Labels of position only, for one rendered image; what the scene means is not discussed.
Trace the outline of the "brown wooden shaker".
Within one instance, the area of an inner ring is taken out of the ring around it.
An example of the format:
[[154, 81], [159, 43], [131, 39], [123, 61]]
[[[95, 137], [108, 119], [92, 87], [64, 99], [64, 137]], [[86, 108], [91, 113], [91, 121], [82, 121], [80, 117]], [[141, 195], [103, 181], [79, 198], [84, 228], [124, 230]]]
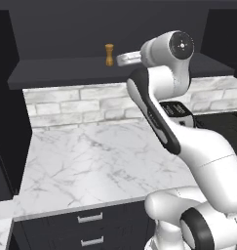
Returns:
[[112, 57], [114, 45], [113, 44], [106, 44], [105, 45], [105, 51], [106, 51], [106, 60], [105, 63], [107, 66], [113, 66], [114, 60]]

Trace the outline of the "dark grey open cabinet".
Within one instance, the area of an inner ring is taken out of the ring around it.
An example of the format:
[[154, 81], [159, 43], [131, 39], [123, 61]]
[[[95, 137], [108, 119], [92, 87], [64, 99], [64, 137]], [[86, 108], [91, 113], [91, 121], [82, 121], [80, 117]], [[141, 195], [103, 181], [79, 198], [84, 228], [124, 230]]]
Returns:
[[201, 53], [208, 12], [228, 6], [220, 1], [17, 0], [9, 11], [20, 61], [9, 86], [123, 82], [136, 66], [107, 66], [104, 45], [113, 44], [118, 56], [171, 30], [194, 40], [192, 76], [231, 75], [231, 67]]

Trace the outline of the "dark grey cabinet door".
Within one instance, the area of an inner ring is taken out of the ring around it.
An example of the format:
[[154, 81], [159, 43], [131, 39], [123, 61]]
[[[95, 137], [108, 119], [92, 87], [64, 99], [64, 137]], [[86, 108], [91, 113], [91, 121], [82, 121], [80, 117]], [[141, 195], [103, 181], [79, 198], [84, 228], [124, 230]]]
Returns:
[[211, 9], [201, 53], [234, 69], [237, 77], [237, 9]]
[[19, 194], [32, 137], [23, 92], [8, 85], [19, 61], [9, 12], [0, 10], [0, 201]]

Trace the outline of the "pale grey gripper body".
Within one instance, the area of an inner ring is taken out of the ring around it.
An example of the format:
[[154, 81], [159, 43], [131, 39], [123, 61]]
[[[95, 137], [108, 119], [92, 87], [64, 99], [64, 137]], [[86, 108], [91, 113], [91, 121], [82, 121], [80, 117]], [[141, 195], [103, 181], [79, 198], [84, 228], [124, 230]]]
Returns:
[[116, 61], [119, 66], [141, 63], [140, 51], [121, 54], [116, 57]]

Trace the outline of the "dark drawer front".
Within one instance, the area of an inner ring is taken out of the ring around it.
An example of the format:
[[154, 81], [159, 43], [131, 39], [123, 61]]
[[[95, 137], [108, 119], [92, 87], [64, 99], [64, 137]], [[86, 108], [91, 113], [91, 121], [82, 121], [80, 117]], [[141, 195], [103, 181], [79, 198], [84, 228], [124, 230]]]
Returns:
[[[104, 242], [82, 247], [80, 240], [104, 236]], [[120, 225], [99, 229], [70, 231], [52, 240], [52, 250], [143, 250], [147, 238], [147, 225]]]
[[145, 219], [146, 214], [144, 211], [144, 205], [142, 201], [125, 203], [113, 206], [100, 207], [96, 209], [77, 211], [71, 213], [65, 213], [55, 216], [50, 216], [48, 226], [51, 229], [75, 229], [83, 224], [79, 224], [77, 217], [87, 217], [97, 215], [102, 212], [103, 218], [99, 221], [88, 222], [84, 224], [93, 223], [95, 225], [109, 224], [113, 222], [127, 222], [129, 220], [141, 218]]

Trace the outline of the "black hob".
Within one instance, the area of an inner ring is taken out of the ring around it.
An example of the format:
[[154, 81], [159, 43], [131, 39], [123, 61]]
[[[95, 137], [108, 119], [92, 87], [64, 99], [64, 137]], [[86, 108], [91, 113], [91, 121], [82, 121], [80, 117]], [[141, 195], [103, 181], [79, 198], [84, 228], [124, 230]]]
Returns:
[[237, 154], [237, 117], [229, 113], [196, 115], [198, 128], [209, 129], [223, 135]]

